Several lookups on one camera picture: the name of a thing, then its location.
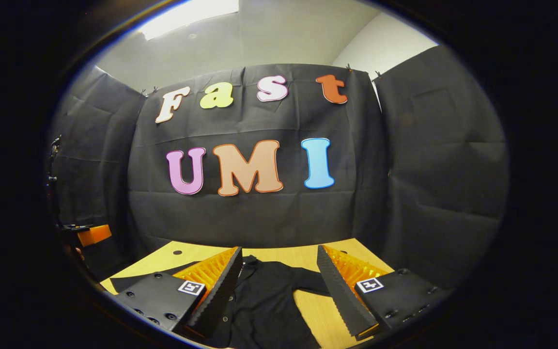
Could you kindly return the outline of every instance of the black cloth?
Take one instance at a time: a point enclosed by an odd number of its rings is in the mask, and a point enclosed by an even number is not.
[[[324,97],[316,78],[328,74],[345,82],[339,91],[348,97],[347,103],[334,104]],[[286,78],[287,97],[260,102],[257,82],[274,75]],[[221,81],[233,85],[233,103],[226,108],[201,108],[204,90]],[[191,91],[173,118],[157,124],[164,93],[186,86]],[[330,140],[328,168],[335,184],[313,190],[304,186],[309,166],[301,141],[317,137]],[[220,196],[219,159],[213,148],[234,144],[249,159],[255,144],[264,140],[279,141],[277,171],[283,189]],[[178,82],[148,97],[129,147],[130,211],[140,237],[152,249],[170,240],[277,248],[357,238],[375,254],[380,252],[388,168],[380,107],[364,71],[267,64]],[[184,152],[182,178],[190,182],[192,162],[186,153],[195,147],[206,149],[203,188],[194,195],[179,194],[171,185],[165,156]]]
[[[321,274],[281,262],[259,261],[255,256],[246,256],[243,261],[231,300],[223,312],[224,320],[210,338],[194,339],[216,348],[319,348],[296,306],[293,292],[301,289],[330,296]],[[175,273],[193,263],[164,272]],[[111,278],[111,282],[121,292],[143,277]]]
[[[381,258],[457,287],[494,239],[507,141],[485,91],[438,46],[374,79],[389,129],[389,228]]]
[[[149,252],[129,223],[126,195],[130,144],[145,101],[93,67],[62,96],[49,129],[48,143],[62,136],[52,174],[57,177],[62,223],[108,224],[111,230],[110,238],[82,248],[98,280]]]

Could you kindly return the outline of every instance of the letter i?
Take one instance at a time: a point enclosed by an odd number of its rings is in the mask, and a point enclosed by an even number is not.
[[[333,177],[328,174],[328,146],[330,141],[326,138],[310,138],[301,142],[301,147],[307,151],[307,161],[310,164],[310,177],[305,181],[307,188],[321,189],[335,184]]]

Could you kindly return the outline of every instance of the table surface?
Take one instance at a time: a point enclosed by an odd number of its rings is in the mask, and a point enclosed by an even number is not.
[[[382,270],[393,272],[391,267],[386,265],[385,262],[380,260],[380,258],[375,256],[365,246],[361,245],[357,239],[351,238],[343,241],[325,243],[324,245],[345,251]],[[279,261],[290,267],[301,267],[312,271],[320,271],[316,264],[317,246],[318,245],[286,248],[243,248],[242,256],[244,257],[252,254],[261,261]],[[124,278],[167,270],[192,261],[204,260],[226,249],[228,248],[171,241],[159,248],[159,250],[149,254],[144,259],[111,277]],[[174,254],[174,252],[177,251],[180,251],[181,254]],[[100,284],[112,294],[117,294],[109,278],[102,281]],[[357,341],[354,337],[350,336],[331,297],[297,290],[294,292],[294,301],[298,309],[300,309],[301,314],[303,314],[303,318],[310,327],[311,332],[316,337],[317,342],[323,348],[343,349],[357,343],[365,342],[371,338]]]

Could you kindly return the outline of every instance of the black panel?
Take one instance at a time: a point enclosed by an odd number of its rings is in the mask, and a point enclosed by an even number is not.
[[[210,336],[228,304],[230,295],[234,292],[238,275],[242,269],[242,247],[239,247],[230,258],[230,262],[219,276],[217,283],[212,287],[208,297],[193,312],[187,321],[196,332]]]
[[[155,272],[117,294],[116,298],[155,325],[174,331],[182,327],[205,292],[204,284]]]
[[[376,320],[386,324],[383,328],[392,332],[430,312],[451,293],[407,269],[359,281],[355,290]]]
[[[390,140],[389,227],[381,258],[456,287],[498,231],[509,184],[492,103],[438,46],[374,80]]]
[[[147,255],[128,218],[126,171],[145,97],[99,68],[85,71],[60,100],[49,142],[64,224],[108,224],[111,237],[83,249],[100,280]]]
[[[316,263],[350,335],[360,340],[358,334],[375,326],[378,321],[354,295],[322,245],[318,246]]]

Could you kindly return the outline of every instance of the black shirt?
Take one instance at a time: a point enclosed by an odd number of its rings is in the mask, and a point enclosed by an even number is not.
[[[164,272],[175,274],[193,263]],[[120,292],[143,277],[112,278],[111,282]],[[319,348],[294,302],[293,292],[297,289],[330,296],[319,272],[247,256],[213,335],[195,340],[217,348]]]

